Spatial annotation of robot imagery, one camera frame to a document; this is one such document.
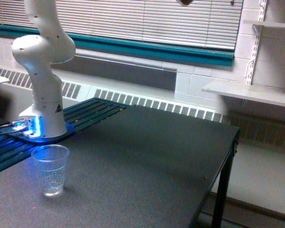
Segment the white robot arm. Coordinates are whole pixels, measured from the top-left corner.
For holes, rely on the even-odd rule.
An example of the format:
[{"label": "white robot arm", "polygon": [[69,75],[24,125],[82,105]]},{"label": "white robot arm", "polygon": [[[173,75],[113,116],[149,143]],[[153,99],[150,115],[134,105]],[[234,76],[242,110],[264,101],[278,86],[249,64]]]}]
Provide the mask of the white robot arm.
[{"label": "white robot arm", "polygon": [[33,87],[33,104],[19,118],[33,119],[34,126],[22,133],[35,139],[58,137],[67,129],[61,80],[52,73],[50,65],[71,60],[75,55],[75,44],[59,23],[55,0],[24,2],[26,15],[38,27],[40,36],[17,38],[12,46],[14,58],[28,71]]}]

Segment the black tabletop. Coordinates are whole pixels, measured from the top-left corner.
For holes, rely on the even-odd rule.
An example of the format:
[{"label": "black tabletop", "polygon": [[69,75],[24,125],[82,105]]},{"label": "black tabletop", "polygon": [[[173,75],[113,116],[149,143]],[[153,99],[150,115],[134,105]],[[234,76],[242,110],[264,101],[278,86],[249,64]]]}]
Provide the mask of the black tabletop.
[{"label": "black tabletop", "polygon": [[185,228],[237,133],[130,107],[60,143],[70,149],[60,197],[38,192],[31,158],[0,172],[0,227]]}]

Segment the teal trim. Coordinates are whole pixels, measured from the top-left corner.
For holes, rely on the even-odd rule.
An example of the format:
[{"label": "teal trim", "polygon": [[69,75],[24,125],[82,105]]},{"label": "teal trim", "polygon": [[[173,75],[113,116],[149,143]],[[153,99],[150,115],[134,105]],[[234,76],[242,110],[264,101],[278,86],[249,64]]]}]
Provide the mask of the teal trim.
[{"label": "teal trim", "polygon": [[[37,29],[9,25],[0,25],[0,36],[21,37],[28,34],[39,34]],[[191,47],[179,47],[163,44],[144,43],[115,38],[104,38],[68,33],[77,46],[112,52],[162,58],[220,66],[232,66],[234,52],[206,50]]]}]

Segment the plastic cup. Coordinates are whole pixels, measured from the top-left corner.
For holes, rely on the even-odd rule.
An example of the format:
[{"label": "plastic cup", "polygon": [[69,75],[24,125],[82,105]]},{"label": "plastic cup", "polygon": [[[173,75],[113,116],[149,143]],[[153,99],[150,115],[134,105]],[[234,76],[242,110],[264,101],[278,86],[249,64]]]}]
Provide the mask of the plastic cup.
[{"label": "plastic cup", "polygon": [[60,145],[45,145],[32,152],[42,195],[53,197],[62,193],[69,154],[68,148]]}]

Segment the window blinds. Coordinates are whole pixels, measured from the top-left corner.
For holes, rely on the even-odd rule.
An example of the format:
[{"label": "window blinds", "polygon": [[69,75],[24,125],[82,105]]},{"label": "window blinds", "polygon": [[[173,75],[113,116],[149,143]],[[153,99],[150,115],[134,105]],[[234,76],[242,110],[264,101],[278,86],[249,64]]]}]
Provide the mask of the window blinds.
[{"label": "window blinds", "polygon": [[[243,0],[57,0],[66,32],[234,50]],[[23,0],[0,0],[0,24],[34,28]]]}]

